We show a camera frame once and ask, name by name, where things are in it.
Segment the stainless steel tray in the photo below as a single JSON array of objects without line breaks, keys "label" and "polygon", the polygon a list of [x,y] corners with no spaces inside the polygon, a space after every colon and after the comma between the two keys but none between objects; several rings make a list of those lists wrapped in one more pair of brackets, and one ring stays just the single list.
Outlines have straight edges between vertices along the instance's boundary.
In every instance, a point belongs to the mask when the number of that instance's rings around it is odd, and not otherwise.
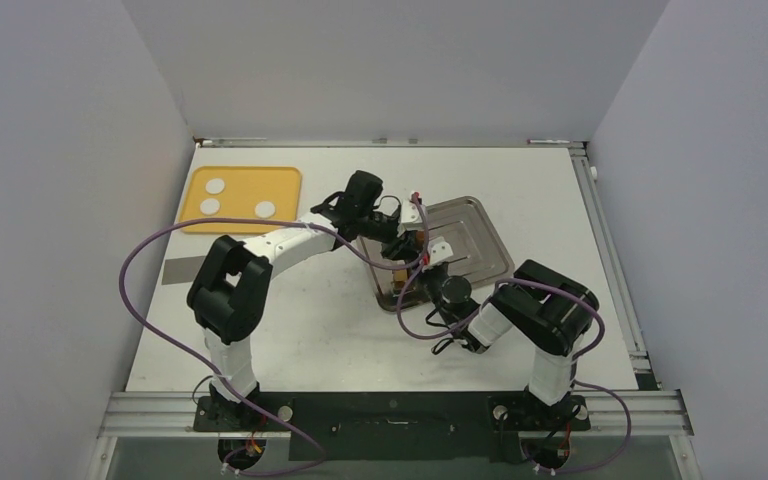
[{"label": "stainless steel tray", "polygon": [[[471,196],[462,196],[427,207],[431,239],[444,237],[454,250],[447,260],[449,274],[463,276],[473,290],[491,285],[496,280],[509,277],[515,268],[504,242],[496,231],[481,202]],[[376,262],[396,265],[380,253],[380,242],[360,237],[355,245]],[[392,271],[368,267],[372,293],[378,307],[387,313],[395,311],[397,295],[390,286]],[[410,308],[428,303],[428,298],[415,286],[403,300]]]}]

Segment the wooden rolling pin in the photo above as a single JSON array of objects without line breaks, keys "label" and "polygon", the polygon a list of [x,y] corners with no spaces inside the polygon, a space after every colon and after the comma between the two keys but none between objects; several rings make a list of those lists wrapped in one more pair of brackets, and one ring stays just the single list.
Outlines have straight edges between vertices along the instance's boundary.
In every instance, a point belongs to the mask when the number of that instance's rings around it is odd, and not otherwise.
[{"label": "wooden rolling pin", "polygon": [[393,270],[391,273],[390,286],[392,292],[397,295],[405,286],[410,276],[409,269]]}]

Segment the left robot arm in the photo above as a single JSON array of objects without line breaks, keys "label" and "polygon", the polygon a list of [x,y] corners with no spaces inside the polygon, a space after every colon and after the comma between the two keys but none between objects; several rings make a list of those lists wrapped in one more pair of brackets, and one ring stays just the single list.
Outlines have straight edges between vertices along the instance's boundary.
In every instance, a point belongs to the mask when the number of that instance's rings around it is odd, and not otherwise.
[{"label": "left robot arm", "polygon": [[394,213],[377,210],[383,182],[358,170],[346,187],[332,193],[294,222],[236,240],[229,235],[211,245],[187,294],[186,303],[204,334],[214,377],[209,392],[219,417],[234,430],[256,421],[259,391],[251,336],[264,314],[271,281],[319,254],[350,247],[358,237],[397,249],[410,266],[427,256],[427,212],[419,193]]}]

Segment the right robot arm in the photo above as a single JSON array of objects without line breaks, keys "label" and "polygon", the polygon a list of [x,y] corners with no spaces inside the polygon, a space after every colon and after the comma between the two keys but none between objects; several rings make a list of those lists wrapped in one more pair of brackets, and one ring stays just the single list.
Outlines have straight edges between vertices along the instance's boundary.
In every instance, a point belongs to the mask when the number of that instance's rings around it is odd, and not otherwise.
[{"label": "right robot arm", "polygon": [[511,330],[534,347],[530,379],[524,389],[525,414],[539,428],[564,415],[579,413],[571,398],[580,357],[595,349],[606,333],[599,300],[583,284],[534,260],[525,261],[511,278],[495,282],[481,302],[471,283],[448,272],[448,265],[426,268],[410,280],[433,305],[426,322],[444,330],[442,348],[458,343],[484,353]]}]

